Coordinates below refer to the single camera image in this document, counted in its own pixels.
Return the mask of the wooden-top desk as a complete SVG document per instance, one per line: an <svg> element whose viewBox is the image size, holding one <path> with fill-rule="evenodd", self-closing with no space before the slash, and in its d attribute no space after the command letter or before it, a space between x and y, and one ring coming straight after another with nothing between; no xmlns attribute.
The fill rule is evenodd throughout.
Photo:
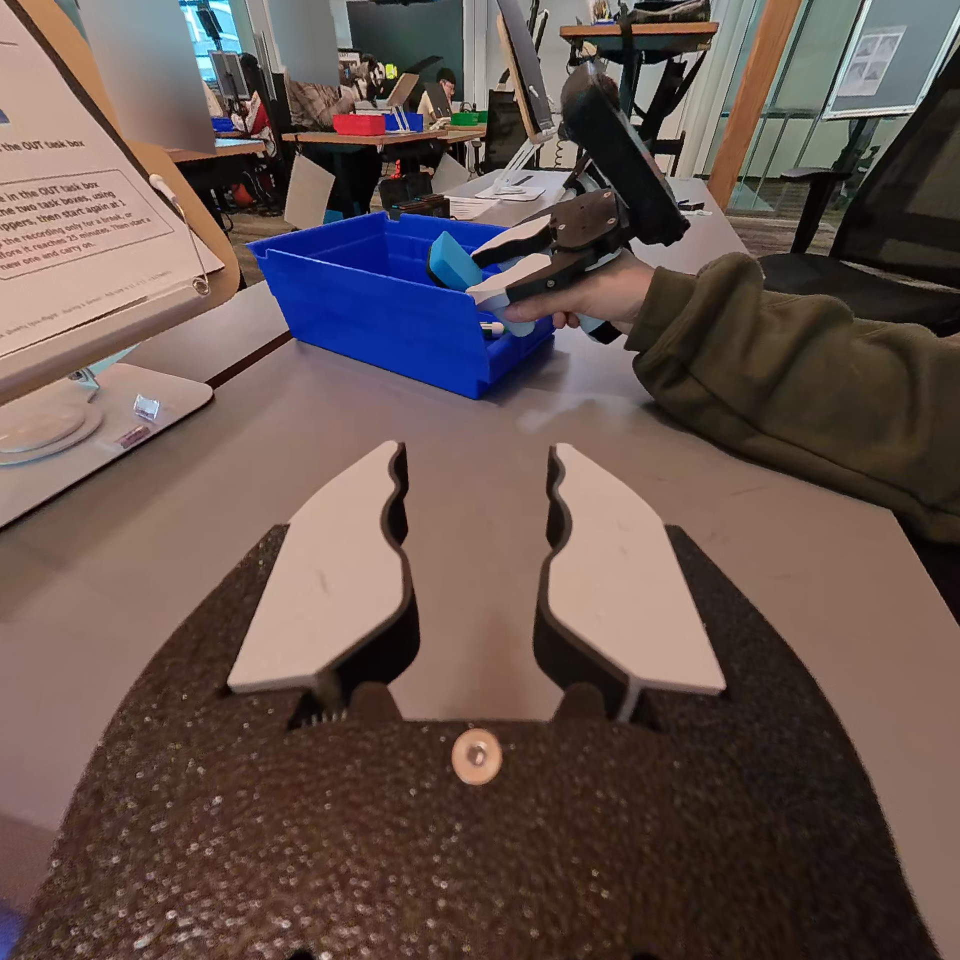
<svg viewBox="0 0 960 960"><path fill-rule="evenodd" d="M392 164L402 175L419 173L430 166L425 162L428 155L445 152L451 146L481 142L486 138L487 126L446 126L436 130L393 131L379 135L364 136L338 133L336 131L293 131L282 133L281 141L297 152L316 148L332 156L334 194L345 205L344 218L370 212L368 201L356 198L349 184L348 169L355 166L353 157L364 150L377 150L381 164Z"/></svg>
<svg viewBox="0 0 960 960"><path fill-rule="evenodd" d="M228 187L240 183L253 164L267 157L263 142L259 139L217 138L212 153L180 148L165 150L221 231L227 234L219 196Z"/></svg>

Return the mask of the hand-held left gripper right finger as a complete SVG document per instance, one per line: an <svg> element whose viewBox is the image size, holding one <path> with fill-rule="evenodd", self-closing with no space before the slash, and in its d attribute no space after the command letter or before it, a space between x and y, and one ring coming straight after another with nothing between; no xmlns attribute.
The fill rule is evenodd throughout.
<svg viewBox="0 0 960 960"><path fill-rule="evenodd" d="M550 448L549 546L533 651L558 688L587 685L630 721L648 691L716 697L727 681L666 524L630 486L567 442Z"/></svg>

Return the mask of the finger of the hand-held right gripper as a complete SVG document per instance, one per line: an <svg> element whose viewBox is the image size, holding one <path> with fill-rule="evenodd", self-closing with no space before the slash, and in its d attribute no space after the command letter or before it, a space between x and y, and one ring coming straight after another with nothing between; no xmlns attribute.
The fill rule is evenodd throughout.
<svg viewBox="0 0 960 960"><path fill-rule="evenodd" d="M545 212L501 231L474 249L472 261L479 269L512 269L532 257L533 269L548 267L553 253L553 219Z"/></svg>
<svg viewBox="0 0 960 960"><path fill-rule="evenodd" d="M465 291L477 309L506 309L510 305L509 287L524 282L540 270L549 267L551 257L545 253L533 253L518 259L509 269L500 270Z"/></svg>

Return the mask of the grey notice board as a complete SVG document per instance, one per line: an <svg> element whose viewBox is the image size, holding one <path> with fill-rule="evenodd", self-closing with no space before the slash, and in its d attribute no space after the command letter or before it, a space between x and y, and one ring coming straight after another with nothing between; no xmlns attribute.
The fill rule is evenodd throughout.
<svg viewBox="0 0 960 960"><path fill-rule="evenodd" d="M865 1L822 120L913 114L946 64L959 30L957 1Z"/></svg>

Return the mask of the black box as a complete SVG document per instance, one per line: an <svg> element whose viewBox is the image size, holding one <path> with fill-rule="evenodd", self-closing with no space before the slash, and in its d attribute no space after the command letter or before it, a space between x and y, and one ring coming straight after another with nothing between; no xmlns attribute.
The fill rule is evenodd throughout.
<svg viewBox="0 0 960 960"><path fill-rule="evenodd" d="M385 177L378 184L378 194L382 209L394 221L403 214L451 218L450 199L434 192L431 176L424 171Z"/></svg>

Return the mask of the person's right hand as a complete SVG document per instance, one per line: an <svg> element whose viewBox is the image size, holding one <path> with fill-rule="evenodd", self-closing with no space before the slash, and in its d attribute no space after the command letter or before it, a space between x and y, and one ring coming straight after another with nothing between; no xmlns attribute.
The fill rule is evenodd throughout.
<svg viewBox="0 0 960 960"><path fill-rule="evenodd" d="M561 291L547 292L508 305L505 321L534 322L549 317L555 329L578 329L589 317L629 335L642 311L656 269L623 250L604 266L586 272Z"/></svg>

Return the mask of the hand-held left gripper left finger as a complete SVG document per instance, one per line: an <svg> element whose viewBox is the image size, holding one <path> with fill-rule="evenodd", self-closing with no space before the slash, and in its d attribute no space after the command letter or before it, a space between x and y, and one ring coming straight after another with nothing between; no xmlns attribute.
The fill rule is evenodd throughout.
<svg viewBox="0 0 960 960"><path fill-rule="evenodd" d="M293 514L226 684L298 691L328 718L365 684L387 686L420 648L408 533L406 445L380 443Z"/></svg>

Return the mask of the standing desk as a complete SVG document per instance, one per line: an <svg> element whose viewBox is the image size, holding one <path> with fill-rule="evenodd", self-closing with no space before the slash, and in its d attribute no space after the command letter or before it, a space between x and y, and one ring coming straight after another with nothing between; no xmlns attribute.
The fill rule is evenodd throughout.
<svg viewBox="0 0 960 960"><path fill-rule="evenodd" d="M705 63L719 30L715 21L632 22L621 27L610 21L592 25L562 26L559 36L569 45L569 67L603 61L620 66L618 105L640 139L655 156L679 166L687 135L661 137L662 127L686 98ZM638 108L637 92L642 66L662 66L647 107Z"/></svg>

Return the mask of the blue plastic bin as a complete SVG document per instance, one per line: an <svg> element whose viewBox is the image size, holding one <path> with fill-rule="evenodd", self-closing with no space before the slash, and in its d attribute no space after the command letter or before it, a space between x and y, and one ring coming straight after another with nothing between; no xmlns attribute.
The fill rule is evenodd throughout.
<svg viewBox="0 0 960 960"><path fill-rule="evenodd" d="M295 340L470 400L553 348L540 319L532 333L487 339L466 293L427 274L429 248L449 232L468 252L503 228L371 213L248 245Z"/></svg>

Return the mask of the tall tilted display stand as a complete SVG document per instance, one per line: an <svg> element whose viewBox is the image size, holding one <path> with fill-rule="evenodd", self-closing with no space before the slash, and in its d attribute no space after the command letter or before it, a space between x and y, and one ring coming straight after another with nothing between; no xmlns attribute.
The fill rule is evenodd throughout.
<svg viewBox="0 0 960 960"><path fill-rule="evenodd" d="M541 201L547 206L558 202L566 190L565 172L536 166L542 148L558 138L559 119L521 4L498 1L497 7L497 35L511 90L491 90L487 95L481 169L494 179L481 196L515 203Z"/></svg>

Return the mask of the black office chair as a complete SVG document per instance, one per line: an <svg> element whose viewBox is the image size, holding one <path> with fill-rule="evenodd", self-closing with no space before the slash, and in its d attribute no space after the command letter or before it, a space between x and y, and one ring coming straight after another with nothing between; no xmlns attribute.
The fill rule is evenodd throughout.
<svg viewBox="0 0 960 960"><path fill-rule="evenodd" d="M860 319L959 332L959 52L863 180L827 255L809 252L848 169L801 167L809 185L789 252L759 259L768 291L823 295Z"/></svg>

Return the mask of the wooden post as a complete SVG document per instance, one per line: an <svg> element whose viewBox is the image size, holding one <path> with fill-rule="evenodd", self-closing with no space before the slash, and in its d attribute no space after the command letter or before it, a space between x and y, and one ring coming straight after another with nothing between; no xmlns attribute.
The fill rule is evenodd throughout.
<svg viewBox="0 0 960 960"><path fill-rule="evenodd" d="M793 31L801 1L767 1L714 158L707 188L726 210Z"/></svg>

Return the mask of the blue whiteboard eraser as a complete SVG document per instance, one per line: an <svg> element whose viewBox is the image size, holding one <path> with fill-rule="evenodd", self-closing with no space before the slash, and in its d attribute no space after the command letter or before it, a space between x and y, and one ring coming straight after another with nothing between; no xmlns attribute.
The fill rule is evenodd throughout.
<svg viewBox="0 0 960 960"><path fill-rule="evenodd" d="M454 292L466 293L485 281L483 270L447 230L430 245L425 270L436 286Z"/></svg>

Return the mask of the person's right forearm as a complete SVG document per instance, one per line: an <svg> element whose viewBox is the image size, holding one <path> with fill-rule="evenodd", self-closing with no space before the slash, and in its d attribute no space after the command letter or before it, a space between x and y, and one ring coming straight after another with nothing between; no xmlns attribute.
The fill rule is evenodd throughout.
<svg viewBox="0 0 960 960"><path fill-rule="evenodd" d="M716 446L958 545L958 337L763 281L745 254L656 268L625 345L641 386Z"/></svg>

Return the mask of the black monitor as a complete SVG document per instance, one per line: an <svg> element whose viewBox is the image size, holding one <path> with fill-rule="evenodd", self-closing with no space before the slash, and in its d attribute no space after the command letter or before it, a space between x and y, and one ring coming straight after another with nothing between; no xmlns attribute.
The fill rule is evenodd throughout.
<svg viewBox="0 0 960 960"><path fill-rule="evenodd" d="M463 3L437 1L402 4L347 2L354 48L378 62L406 72L430 57L436 68L451 68L463 78Z"/></svg>

